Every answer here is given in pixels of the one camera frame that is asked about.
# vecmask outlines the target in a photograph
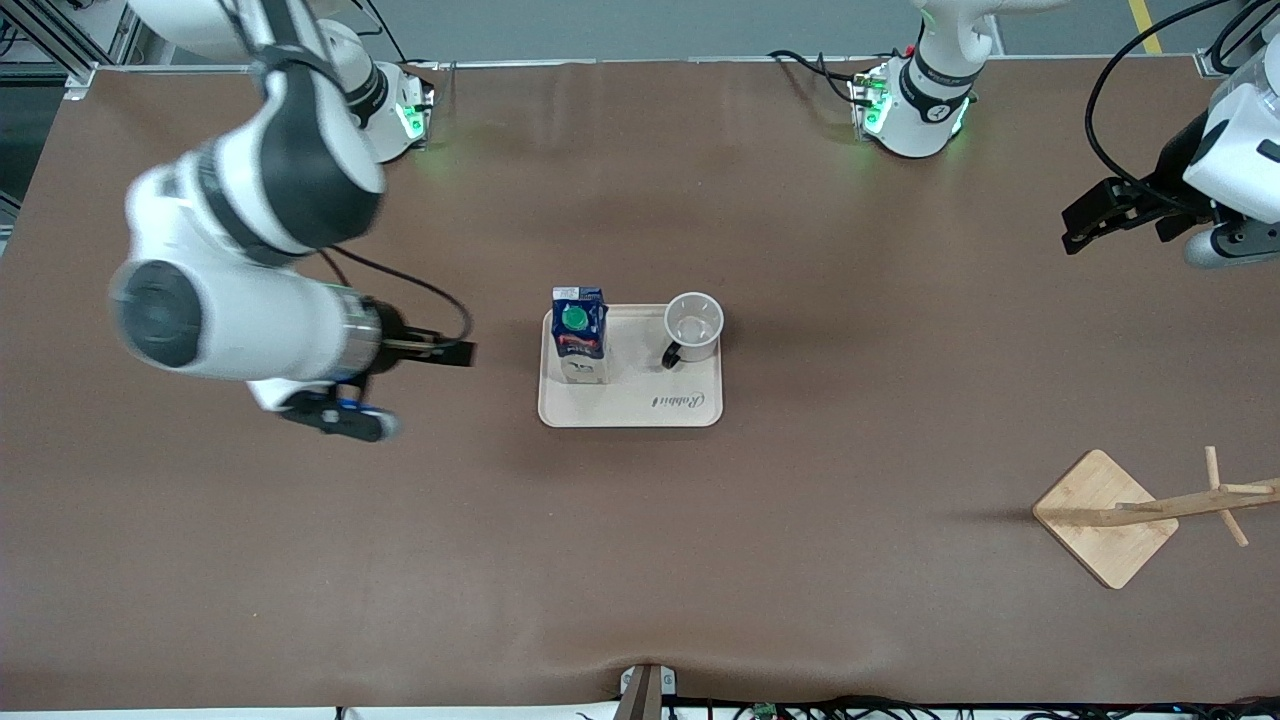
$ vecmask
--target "wooden rod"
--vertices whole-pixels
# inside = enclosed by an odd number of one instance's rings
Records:
[[[1266,495],[1244,495],[1228,491],[1225,487],[1170,497],[1166,500],[1153,500],[1137,505],[1120,507],[1116,510],[1098,510],[1089,525],[1101,528],[1119,528],[1121,525],[1137,525],[1139,523],[1153,523],[1156,520],[1169,520],[1172,518],[1187,518],[1190,515],[1207,515],[1219,510],[1238,510],[1240,507],[1256,507],[1280,502],[1280,495],[1275,491],[1280,488],[1280,478],[1249,483],[1249,488],[1267,488]]]
[[[1219,486],[1219,487],[1222,488],[1222,492],[1226,492],[1226,493],[1230,493],[1230,495],[1274,495],[1275,491],[1276,491],[1276,488],[1268,488],[1266,486],[1231,486],[1231,484],[1222,484],[1222,486]]]
[[[1240,524],[1235,521],[1235,515],[1231,515],[1230,510],[1219,510],[1219,516],[1226,523],[1226,530],[1231,533],[1235,538],[1235,544],[1240,547],[1249,547],[1249,538],[1244,537],[1244,530],[1240,529]]]
[[[1222,484],[1222,478],[1217,475],[1217,447],[1204,446],[1204,465],[1208,466],[1208,489],[1217,489]]]

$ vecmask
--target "gray floor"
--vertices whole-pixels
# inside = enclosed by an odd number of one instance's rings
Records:
[[[870,55],[915,38],[919,13],[906,0],[372,0],[408,58],[431,60],[682,60],[764,55],[786,47],[808,55]],[[1207,46],[1242,5],[1231,0],[1160,35],[1165,53]],[[1160,19],[1187,0],[1148,0]],[[360,29],[376,24],[352,10],[337,17]],[[1075,0],[1038,15],[1006,15],[1009,54],[1111,54],[1137,33],[1126,0]],[[385,37],[366,45],[396,59]]]
[[[0,87],[0,191],[19,201],[61,99],[61,87]]]

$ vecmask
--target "blue milk carton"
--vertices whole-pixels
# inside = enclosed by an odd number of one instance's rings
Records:
[[[604,316],[609,306],[598,287],[557,287],[552,291],[552,340],[561,370],[571,383],[609,382],[605,361]]]

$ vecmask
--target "white mug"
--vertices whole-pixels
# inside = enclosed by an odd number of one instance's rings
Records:
[[[686,292],[667,304],[662,323],[671,338],[662,354],[662,366],[669,370],[677,363],[698,363],[716,355],[724,331],[724,310],[704,292]]]

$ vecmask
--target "brown table surface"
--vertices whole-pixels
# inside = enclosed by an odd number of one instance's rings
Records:
[[[1029,515],[1093,447],[1156,496],[1207,487],[1208,443],[1226,482],[1280,470],[1280,268],[1196,272],[1149,229],[1062,252],[1060,210],[1103,176],[1098,69],[993,63],[923,161],[769,64],[457,73],[352,247],[466,299],[479,361],[379,378],[407,430],[376,446],[122,348],[125,187],[257,100],[101,73],[0,274],[4,706],[576,702],[636,661],[685,696],[1275,693],[1280,516],[1242,514],[1247,550],[1184,521],[1115,592]],[[1130,61],[1100,131],[1144,172],[1211,90],[1189,59]],[[563,283],[714,293],[719,424],[543,427]]]

